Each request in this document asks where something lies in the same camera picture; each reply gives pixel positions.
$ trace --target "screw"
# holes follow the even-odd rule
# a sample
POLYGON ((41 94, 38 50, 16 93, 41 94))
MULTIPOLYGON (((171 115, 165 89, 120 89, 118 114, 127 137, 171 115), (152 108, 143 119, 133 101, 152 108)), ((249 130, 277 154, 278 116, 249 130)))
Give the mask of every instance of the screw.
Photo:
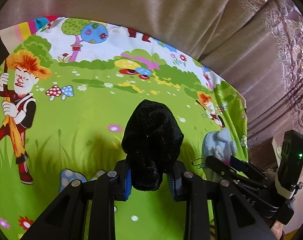
POLYGON ((107 172, 107 176, 111 177, 111 178, 116 177, 117 176, 117 172, 116 171, 108 171, 107 172))
POLYGON ((80 180, 75 179, 75 180, 72 181, 72 186, 73 187, 78 187, 79 185, 80 185, 80 180))
POLYGON ((229 181, 227 181, 226 179, 222 179, 220 181, 220 184, 224 187, 228 187, 230 185, 229 181))
POLYGON ((194 176, 194 174, 191 171, 185 171, 184 172, 184 176, 186 178, 192 178, 194 176))

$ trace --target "pink flower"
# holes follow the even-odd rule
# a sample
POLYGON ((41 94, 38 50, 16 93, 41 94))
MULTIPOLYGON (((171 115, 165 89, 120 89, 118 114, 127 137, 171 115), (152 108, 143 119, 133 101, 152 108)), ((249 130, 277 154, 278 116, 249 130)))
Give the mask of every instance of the pink flower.
POLYGON ((118 124, 110 124, 107 128, 111 132, 121 132, 123 130, 118 124))
POLYGON ((10 229, 10 225, 7 223, 7 220, 0 218, 0 225, 3 228, 10 229))
POLYGON ((86 35, 90 35, 92 33, 92 30, 91 29, 88 29, 87 31, 85 31, 85 34, 86 35))

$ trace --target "cartoon tree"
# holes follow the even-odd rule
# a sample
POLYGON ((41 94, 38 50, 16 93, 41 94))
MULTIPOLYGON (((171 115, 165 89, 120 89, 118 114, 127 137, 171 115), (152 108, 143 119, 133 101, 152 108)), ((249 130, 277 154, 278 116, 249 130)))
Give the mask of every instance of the cartoon tree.
POLYGON ((86 41, 91 44, 101 43, 108 38, 107 28, 97 22, 90 20, 69 18, 62 24, 62 32, 66 35, 74 35, 75 43, 71 45, 72 55, 68 62, 74 62, 77 54, 83 46, 81 43, 86 41))

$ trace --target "brown curtain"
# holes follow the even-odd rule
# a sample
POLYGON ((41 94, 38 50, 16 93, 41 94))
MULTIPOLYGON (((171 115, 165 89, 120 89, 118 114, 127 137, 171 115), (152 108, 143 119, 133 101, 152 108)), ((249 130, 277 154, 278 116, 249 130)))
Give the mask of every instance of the brown curtain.
POLYGON ((291 0, 9 0, 0 29, 46 15, 126 26, 199 59, 245 97, 262 166, 271 137, 303 134, 303 17, 291 0))

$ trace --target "white flower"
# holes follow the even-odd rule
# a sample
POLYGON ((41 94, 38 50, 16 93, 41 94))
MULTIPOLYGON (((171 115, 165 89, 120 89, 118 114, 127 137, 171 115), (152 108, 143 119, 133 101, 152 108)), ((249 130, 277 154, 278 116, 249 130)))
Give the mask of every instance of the white flower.
POLYGON ((179 121, 180 121, 180 122, 186 122, 186 119, 185 119, 185 118, 182 118, 182 117, 179 117, 179 116, 178 116, 178 118, 179 118, 179 121))
POLYGON ((77 89, 79 91, 85 91, 85 90, 87 90, 87 87, 85 87, 85 86, 78 86, 77 89))
POLYGON ((110 83, 104 83, 104 86, 107 88, 112 88, 114 85, 110 83))
POLYGON ((240 139, 240 145, 242 147, 246 147, 248 149, 248 146, 247 146, 247 136, 245 134, 240 139))

